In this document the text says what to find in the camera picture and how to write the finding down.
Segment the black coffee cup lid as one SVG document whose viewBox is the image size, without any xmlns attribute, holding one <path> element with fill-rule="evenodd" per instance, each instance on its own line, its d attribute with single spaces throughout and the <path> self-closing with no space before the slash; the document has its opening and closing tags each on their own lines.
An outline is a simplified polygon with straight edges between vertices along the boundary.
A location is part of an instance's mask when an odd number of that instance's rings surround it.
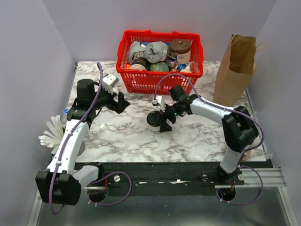
<svg viewBox="0 0 301 226">
<path fill-rule="evenodd" d="M 162 115 L 159 111 L 152 111 L 147 115 L 146 121 L 149 126 L 160 127 L 162 121 Z"/>
</svg>

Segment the white paper coffee cup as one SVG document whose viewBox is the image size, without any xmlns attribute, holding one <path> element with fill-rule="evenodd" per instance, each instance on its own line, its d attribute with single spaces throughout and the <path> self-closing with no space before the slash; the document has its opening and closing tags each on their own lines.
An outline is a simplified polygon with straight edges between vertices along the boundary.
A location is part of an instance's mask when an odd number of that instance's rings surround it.
<svg viewBox="0 0 301 226">
<path fill-rule="evenodd" d="M 153 133 L 159 133 L 160 131 L 160 126 L 150 126 L 150 129 Z"/>
</svg>

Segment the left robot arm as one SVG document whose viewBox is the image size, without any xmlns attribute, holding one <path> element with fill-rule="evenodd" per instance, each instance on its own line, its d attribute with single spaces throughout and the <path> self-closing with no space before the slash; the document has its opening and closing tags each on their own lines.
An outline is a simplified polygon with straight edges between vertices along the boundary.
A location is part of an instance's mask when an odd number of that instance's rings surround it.
<svg viewBox="0 0 301 226">
<path fill-rule="evenodd" d="M 101 83 L 92 79 L 79 80 L 77 97 L 67 113 L 66 128 L 59 125 L 58 118 L 52 119 L 49 124 L 52 133 L 42 136 L 41 142 L 57 145 L 58 149 L 47 169 L 39 171 L 35 178 L 43 202 L 75 205 L 84 187 L 104 182 L 100 165 L 87 163 L 76 170 L 75 163 L 97 112 L 106 107 L 120 114 L 130 105 L 122 92 L 113 91 L 118 81 L 112 74 L 105 76 Z"/>
</svg>

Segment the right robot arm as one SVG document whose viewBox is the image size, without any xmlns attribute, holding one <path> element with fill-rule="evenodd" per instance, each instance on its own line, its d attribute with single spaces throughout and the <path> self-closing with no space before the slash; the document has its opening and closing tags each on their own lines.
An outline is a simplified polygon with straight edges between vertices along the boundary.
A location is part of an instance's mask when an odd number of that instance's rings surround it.
<svg viewBox="0 0 301 226">
<path fill-rule="evenodd" d="M 189 96 L 180 85 L 170 89 L 169 94 L 175 101 L 173 105 L 166 104 L 163 97 L 157 95 L 152 101 L 154 105 L 160 105 L 160 111 L 156 116 L 160 127 L 159 131 L 161 133 L 171 131 L 172 127 L 167 121 L 174 124 L 176 117 L 184 114 L 202 116 L 221 125 L 227 150 L 217 168 L 216 178 L 219 183 L 228 184 L 238 170 L 244 150 L 259 135 L 248 110 L 243 106 L 227 108 L 207 101 L 197 94 Z"/>
</svg>

